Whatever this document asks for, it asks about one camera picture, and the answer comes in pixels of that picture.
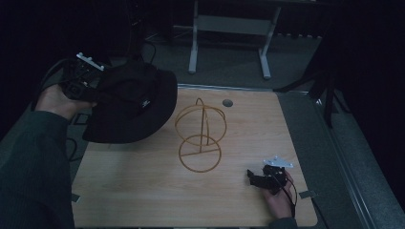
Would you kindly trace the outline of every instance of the metal stand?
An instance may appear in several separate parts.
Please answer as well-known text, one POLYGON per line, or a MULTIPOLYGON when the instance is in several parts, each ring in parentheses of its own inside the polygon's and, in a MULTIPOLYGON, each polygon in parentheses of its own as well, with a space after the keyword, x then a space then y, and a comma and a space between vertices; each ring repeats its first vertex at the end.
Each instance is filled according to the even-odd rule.
POLYGON ((190 63, 188 66, 189 73, 195 73, 197 68, 198 54, 198 31, 221 31, 235 32, 244 34, 265 35, 266 43, 259 49, 259 58, 262 64, 263 77, 271 78, 270 69, 267 62, 267 50, 270 45, 271 37, 280 15, 281 8, 278 7, 274 12, 272 20, 243 19, 235 17, 221 17, 200 15, 198 11, 198 0, 194 1, 194 21, 193 21, 193 45, 191 47, 190 63))

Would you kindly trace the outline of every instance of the cable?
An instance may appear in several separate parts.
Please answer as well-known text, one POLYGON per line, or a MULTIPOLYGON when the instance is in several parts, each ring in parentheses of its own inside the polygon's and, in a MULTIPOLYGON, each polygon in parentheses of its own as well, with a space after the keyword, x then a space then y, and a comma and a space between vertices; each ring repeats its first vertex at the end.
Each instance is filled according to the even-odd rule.
POLYGON ((74 156, 77 152, 77 142, 73 138, 70 138, 70 137, 66 138, 66 141, 68 141, 68 140, 72 141, 72 143, 74 144, 74 149, 72 150, 71 156, 69 156, 69 159, 68 159, 69 162, 81 160, 83 158, 83 156, 74 158, 74 156))
POLYGON ((153 60, 155 59, 155 55, 156 55, 156 46, 155 46, 152 42, 150 42, 150 41, 145 40, 144 42, 145 42, 145 44, 148 44, 148 45, 152 46, 153 49, 154 49, 152 58, 151 58, 151 60, 149 61, 149 64, 152 64, 153 60))
POLYGON ((326 227, 327 229, 329 229, 329 226, 328 226, 328 224, 327 224, 327 221, 325 220, 324 215, 322 215, 321 209, 319 208, 318 204, 315 202, 315 199, 314 199, 314 198, 311 198, 310 200, 312 200, 313 206, 315 206, 316 210, 317 210, 318 213, 319 213, 319 216, 321 216, 321 219, 324 221, 325 227, 326 227))
POLYGON ((295 218, 295 207, 297 206, 297 189, 295 188, 294 183, 292 183, 291 180, 289 180, 287 178, 287 181, 291 182, 292 187, 294 187, 294 190, 295 190, 295 203, 294 203, 294 201, 292 201, 292 198, 289 196, 288 192, 286 191, 284 186, 280 183, 280 181, 276 178, 276 176, 273 174, 273 172, 271 172, 270 170, 269 170, 269 172, 271 173, 271 176, 274 178, 274 180, 277 182, 277 184, 280 186, 280 188, 283 190, 283 192, 286 194, 289 202, 291 203, 291 215, 293 218, 295 218))

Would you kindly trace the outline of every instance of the wooden table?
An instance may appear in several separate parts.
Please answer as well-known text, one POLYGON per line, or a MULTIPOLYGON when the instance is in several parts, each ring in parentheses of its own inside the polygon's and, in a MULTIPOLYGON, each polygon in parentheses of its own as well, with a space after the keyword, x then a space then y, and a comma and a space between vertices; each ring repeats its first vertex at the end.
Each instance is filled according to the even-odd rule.
MULTIPOLYGON (((224 122, 217 113, 207 113, 210 136, 219 137, 224 122)), ((198 134, 201 115, 193 112, 185 116, 178 124, 180 133, 198 134)), ((175 112, 154 135, 131 144, 89 144, 73 185, 73 193, 80 195, 79 202, 73 203, 75 224, 77 227, 266 226, 272 218, 260 190, 249 185, 246 170, 262 175, 263 159, 275 156, 293 163, 294 168, 288 171, 297 191, 307 191, 276 94, 179 89, 175 112), (218 141, 222 151, 220 163, 206 173, 192 172, 181 164, 179 148, 183 140, 175 128, 178 113, 195 104, 197 98, 207 106, 221 109, 226 120, 226 134, 218 141), (225 99, 230 99, 233 106, 225 107, 225 99)), ((217 159, 218 152, 213 152, 188 156, 186 163, 204 169, 217 159)), ((298 199, 296 219, 300 226, 316 224, 309 198, 298 199)))

